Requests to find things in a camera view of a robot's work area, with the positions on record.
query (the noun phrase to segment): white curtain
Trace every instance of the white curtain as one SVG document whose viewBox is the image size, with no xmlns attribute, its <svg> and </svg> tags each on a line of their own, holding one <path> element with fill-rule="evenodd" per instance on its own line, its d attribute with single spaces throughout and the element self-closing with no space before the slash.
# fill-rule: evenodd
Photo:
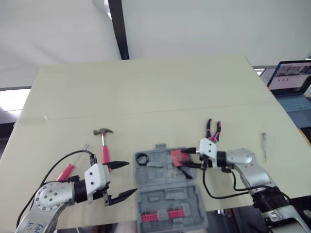
<svg viewBox="0 0 311 233">
<path fill-rule="evenodd" d="M 42 64 L 119 59 L 104 0 L 0 0 L 0 88 L 31 86 Z"/>
</svg>

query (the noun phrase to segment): beige tabletop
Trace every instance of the beige tabletop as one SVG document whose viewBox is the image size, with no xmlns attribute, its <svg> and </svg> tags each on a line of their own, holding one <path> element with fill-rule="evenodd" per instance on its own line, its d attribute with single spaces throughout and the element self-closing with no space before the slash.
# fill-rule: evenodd
<svg viewBox="0 0 311 233">
<path fill-rule="evenodd" d="M 195 147 L 205 135 L 208 118 L 222 121 L 219 150 L 249 148 L 283 192 L 292 198 L 311 193 L 311 149 L 243 56 L 43 66 L 0 160 L 0 232 L 15 230 L 19 212 L 58 159 L 89 143 L 101 161 L 101 137 L 93 135 L 94 129 L 112 129 L 107 135 L 111 159 L 131 162 L 110 173 L 108 192 L 116 196 L 135 187 L 135 152 L 152 150 L 157 143 Z M 262 132 L 268 135 L 266 164 Z M 57 166 L 49 180 L 73 159 Z M 88 167 L 86 155 L 73 174 L 83 177 Z M 211 199 L 201 171 L 194 182 L 208 211 L 252 204 L 249 195 Z M 207 185 L 214 195 L 234 193 L 232 184 L 230 175 L 208 170 Z M 238 187 L 243 187 L 240 179 Z M 110 207 L 104 207 L 103 200 L 68 207 L 58 228 L 136 218 L 132 195 Z"/>
</svg>

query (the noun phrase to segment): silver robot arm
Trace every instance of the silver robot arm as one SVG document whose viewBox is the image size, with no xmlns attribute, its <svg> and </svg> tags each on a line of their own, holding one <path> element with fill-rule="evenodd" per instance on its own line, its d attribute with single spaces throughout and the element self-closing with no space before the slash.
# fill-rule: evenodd
<svg viewBox="0 0 311 233">
<path fill-rule="evenodd" d="M 237 170 L 247 188 L 258 185 L 271 187 L 248 191 L 253 198 L 254 207 L 260 209 L 261 217 L 265 224 L 271 227 L 271 232 L 311 233 L 297 210 L 285 200 L 272 178 L 258 165 L 255 154 L 251 150 L 240 148 L 226 152 L 217 151 L 216 144 L 203 138 L 197 153 L 208 157 L 209 167 L 227 167 Z"/>
<path fill-rule="evenodd" d="M 94 164 L 85 173 L 85 180 L 76 182 L 50 182 L 40 187 L 34 197 L 29 213 L 23 218 L 15 233 L 51 233 L 55 230 L 61 212 L 70 205 L 98 198 L 104 199 L 105 206 L 113 205 L 128 198 L 136 189 L 128 190 L 112 199 L 107 194 L 110 183 L 107 165 Z"/>
</svg>

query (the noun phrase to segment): white backdrop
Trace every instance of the white backdrop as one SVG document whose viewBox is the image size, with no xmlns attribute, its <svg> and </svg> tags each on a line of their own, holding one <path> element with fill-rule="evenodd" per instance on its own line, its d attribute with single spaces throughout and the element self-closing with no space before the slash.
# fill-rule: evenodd
<svg viewBox="0 0 311 233">
<path fill-rule="evenodd" d="M 41 64 L 120 59 L 104 0 L 94 2 L 102 9 L 92 0 L 1 0 L 0 88 L 31 86 Z"/>
<path fill-rule="evenodd" d="M 122 0 L 131 58 L 241 53 L 254 66 L 311 54 L 311 0 Z"/>
</svg>

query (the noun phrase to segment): laptop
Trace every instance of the laptop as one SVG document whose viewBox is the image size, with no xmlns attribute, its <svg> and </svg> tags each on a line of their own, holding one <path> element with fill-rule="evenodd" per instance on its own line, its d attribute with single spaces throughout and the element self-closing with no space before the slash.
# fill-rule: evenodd
<svg viewBox="0 0 311 233">
<path fill-rule="evenodd" d="M 311 127 L 311 102 L 304 92 L 311 84 L 311 61 L 280 62 L 267 86 L 298 128 Z"/>
</svg>

